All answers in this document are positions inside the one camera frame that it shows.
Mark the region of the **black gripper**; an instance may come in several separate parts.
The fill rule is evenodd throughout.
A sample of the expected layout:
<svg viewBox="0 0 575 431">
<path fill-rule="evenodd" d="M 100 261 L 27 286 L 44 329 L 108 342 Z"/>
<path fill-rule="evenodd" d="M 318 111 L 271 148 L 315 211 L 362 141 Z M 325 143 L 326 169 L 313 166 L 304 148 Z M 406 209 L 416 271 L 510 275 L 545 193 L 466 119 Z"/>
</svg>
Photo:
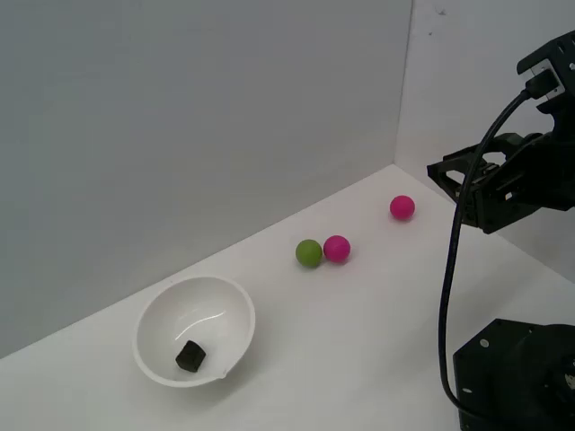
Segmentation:
<svg viewBox="0 0 575 431">
<path fill-rule="evenodd" d="M 468 146 L 427 166 L 429 178 L 450 198 L 459 198 L 478 146 Z M 462 224 L 489 234 L 541 207 L 561 211 L 574 207 L 573 136 L 505 133 L 491 140 L 484 155 L 494 153 L 504 155 L 503 163 L 480 160 L 464 202 Z"/>
</svg>

